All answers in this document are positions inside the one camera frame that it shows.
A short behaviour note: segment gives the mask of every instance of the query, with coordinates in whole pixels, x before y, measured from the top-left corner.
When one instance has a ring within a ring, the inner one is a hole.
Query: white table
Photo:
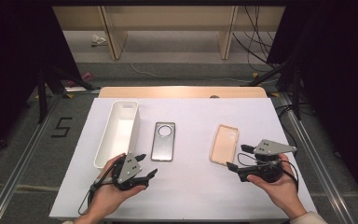
[[[209,154],[219,124],[237,127],[241,144],[256,146],[263,138],[287,144],[272,102],[268,98],[237,99],[115,99],[94,100],[76,151],[50,212],[50,217],[78,217],[77,209],[99,170],[93,160],[103,136],[112,103],[135,100],[141,118],[135,155],[146,154],[138,176],[158,168],[149,187],[124,202],[108,216],[121,221],[250,221],[285,219],[269,196],[226,166],[210,162]],[[173,161],[150,160],[155,124],[176,123]],[[287,154],[292,164],[296,161]],[[245,158],[241,161],[254,164]],[[308,211],[315,206],[299,174],[299,197]]]

